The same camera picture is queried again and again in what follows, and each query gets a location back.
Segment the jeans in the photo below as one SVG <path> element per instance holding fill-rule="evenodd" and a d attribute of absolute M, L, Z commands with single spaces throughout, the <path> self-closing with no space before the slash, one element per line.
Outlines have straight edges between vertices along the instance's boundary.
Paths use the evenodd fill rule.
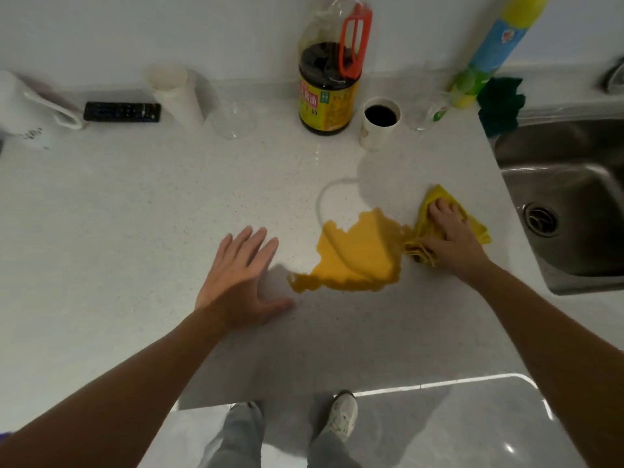
<path fill-rule="evenodd" d="M 236 404 L 225 417 L 221 446 L 198 468 L 260 468 L 265 420 L 256 404 Z M 308 468 L 361 468 L 333 433 L 321 433 L 311 444 Z"/>

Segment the leg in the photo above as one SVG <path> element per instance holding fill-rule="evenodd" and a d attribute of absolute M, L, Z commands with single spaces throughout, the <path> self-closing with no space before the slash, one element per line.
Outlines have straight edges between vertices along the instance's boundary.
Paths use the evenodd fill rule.
<path fill-rule="evenodd" d="M 255 402 L 235 404 L 221 430 L 221 446 L 210 457 L 207 449 L 198 468 L 260 468 L 265 420 Z"/>
<path fill-rule="evenodd" d="M 308 468 L 361 468 L 345 447 L 355 426 L 357 407 L 351 393 L 336 398 L 325 428 L 310 445 Z"/>

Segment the white sneaker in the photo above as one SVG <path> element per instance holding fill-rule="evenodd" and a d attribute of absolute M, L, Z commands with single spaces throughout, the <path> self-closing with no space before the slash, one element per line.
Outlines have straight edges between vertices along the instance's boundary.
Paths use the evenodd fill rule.
<path fill-rule="evenodd" d="M 333 432 L 340 440 L 346 442 L 358 418 L 358 404 L 352 393 L 339 394 L 330 410 L 330 417 L 323 432 Z"/>

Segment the kitchen counter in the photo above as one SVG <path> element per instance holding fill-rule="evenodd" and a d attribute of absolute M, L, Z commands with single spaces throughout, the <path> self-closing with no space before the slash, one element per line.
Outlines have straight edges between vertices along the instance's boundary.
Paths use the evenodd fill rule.
<path fill-rule="evenodd" d="M 256 104 L 243 139 L 157 125 L 93 124 L 67 145 L 0 155 L 3 303 L 0 432 L 15 430 L 163 336 L 189 312 L 220 240 L 248 223 L 279 237 L 262 285 L 292 313 L 223 341 L 180 398 L 192 408 L 267 396 L 379 389 L 526 369 L 483 299 L 405 258 L 376 292 L 292 294 L 316 265 L 321 224 L 348 228 L 380 207 L 413 223 L 441 183 L 489 227 L 488 255 L 611 343 L 624 347 L 624 291 L 546 289 L 476 110 L 425 133 L 399 125 L 386 149 L 305 130 L 292 102 Z"/>

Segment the dish soap bottle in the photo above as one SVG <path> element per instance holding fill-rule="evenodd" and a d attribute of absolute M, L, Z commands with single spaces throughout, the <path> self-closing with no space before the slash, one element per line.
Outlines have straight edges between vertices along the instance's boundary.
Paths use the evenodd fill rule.
<path fill-rule="evenodd" d="M 457 74 L 450 88 L 453 106 L 469 106 L 505 62 L 528 29 L 542 14 L 548 0 L 509 0 L 468 67 Z"/>
<path fill-rule="evenodd" d="M 315 14 L 299 41 L 301 123 L 335 135 L 351 121 L 371 30 L 372 11 L 357 0 L 334 0 Z"/>

